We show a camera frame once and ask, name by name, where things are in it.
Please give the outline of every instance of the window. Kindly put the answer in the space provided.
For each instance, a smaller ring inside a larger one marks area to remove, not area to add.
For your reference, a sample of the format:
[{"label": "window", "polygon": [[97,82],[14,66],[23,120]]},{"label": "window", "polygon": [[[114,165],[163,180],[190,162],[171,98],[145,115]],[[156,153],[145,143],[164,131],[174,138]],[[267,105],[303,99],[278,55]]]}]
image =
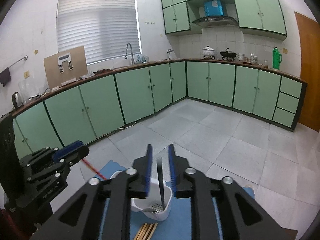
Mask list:
[{"label": "window", "polygon": [[87,63],[140,53],[135,0],[58,0],[59,51],[84,46]]}]

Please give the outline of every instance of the white basket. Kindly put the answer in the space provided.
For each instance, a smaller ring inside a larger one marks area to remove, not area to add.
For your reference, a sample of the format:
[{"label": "white basket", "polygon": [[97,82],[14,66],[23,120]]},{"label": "white basket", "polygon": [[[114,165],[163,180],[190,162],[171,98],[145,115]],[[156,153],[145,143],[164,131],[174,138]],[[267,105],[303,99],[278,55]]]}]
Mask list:
[{"label": "white basket", "polygon": [[[112,174],[110,179],[113,179],[120,172],[121,171],[116,171],[114,174]],[[162,204],[161,204],[161,197],[160,197],[159,182],[157,179],[153,179],[153,178],[150,179],[150,190],[149,190],[148,197],[146,199],[132,198],[131,210],[134,212],[141,211],[147,217],[154,220],[158,220],[158,221],[166,220],[171,210],[172,190],[170,187],[168,187],[165,184],[165,181],[163,182],[163,186],[164,186],[164,206],[165,206],[163,211],[162,211]],[[153,208],[158,212],[152,213],[152,212],[142,211],[146,208]]]}]

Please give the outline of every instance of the dark towel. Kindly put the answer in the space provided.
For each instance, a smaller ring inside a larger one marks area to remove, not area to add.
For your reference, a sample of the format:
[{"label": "dark towel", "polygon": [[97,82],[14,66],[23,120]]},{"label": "dark towel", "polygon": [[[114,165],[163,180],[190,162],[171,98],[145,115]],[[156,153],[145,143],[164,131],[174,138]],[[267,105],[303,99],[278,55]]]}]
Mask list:
[{"label": "dark towel", "polygon": [[5,86],[11,80],[10,70],[6,68],[4,71],[0,73],[0,83]]}]

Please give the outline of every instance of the chopsticks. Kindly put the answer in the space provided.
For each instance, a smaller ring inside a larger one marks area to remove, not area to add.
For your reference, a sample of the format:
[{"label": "chopsticks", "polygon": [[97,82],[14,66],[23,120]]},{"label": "chopsticks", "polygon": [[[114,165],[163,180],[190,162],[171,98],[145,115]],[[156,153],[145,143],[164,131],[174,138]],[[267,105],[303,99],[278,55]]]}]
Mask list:
[{"label": "chopsticks", "polygon": [[133,240],[150,240],[154,231],[156,230],[158,223],[148,224],[144,223]]}]

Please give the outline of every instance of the bottle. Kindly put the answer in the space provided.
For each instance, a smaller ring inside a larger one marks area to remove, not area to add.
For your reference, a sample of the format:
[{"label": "bottle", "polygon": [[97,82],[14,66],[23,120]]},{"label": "bottle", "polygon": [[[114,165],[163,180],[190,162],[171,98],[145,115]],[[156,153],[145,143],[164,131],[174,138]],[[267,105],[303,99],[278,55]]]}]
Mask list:
[{"label": "bottle", "polygon": [[282,62],[282,54],[280,54],[278,48],[275,47],[272,51],[272,67],[275,69],[279,69],[281,62]]}]

